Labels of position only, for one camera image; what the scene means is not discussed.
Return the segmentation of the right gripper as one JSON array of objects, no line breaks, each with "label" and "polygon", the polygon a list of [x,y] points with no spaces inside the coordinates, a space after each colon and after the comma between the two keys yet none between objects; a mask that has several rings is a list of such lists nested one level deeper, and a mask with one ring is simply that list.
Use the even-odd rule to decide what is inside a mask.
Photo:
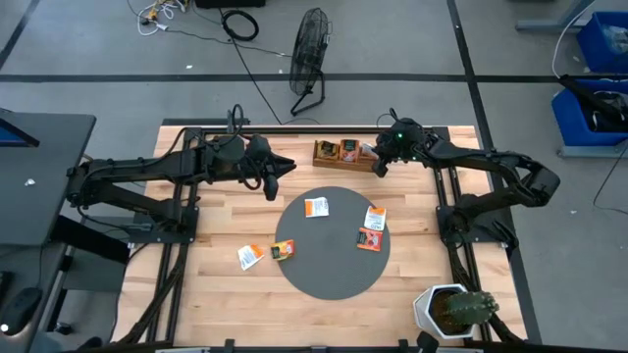
[{"label": "right gripper", "polygon": [[376,140],[373,151],[376,160],[393,161],[400,158],[401,134],[391,130],[384,131],[380,134],[380,141]]}]

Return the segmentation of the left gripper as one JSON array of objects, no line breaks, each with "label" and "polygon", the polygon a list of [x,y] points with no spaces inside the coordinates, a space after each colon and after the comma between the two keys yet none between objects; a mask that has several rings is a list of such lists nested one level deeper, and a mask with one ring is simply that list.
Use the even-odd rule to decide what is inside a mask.
[{"label": "left gripper", "polygon": [[244,152],[244,177],[255,179],[279,179],[296,169],[295,161],[279,155],[274,155],[271,161],[272,150],[267,138],[261,135],[252,135]]}]

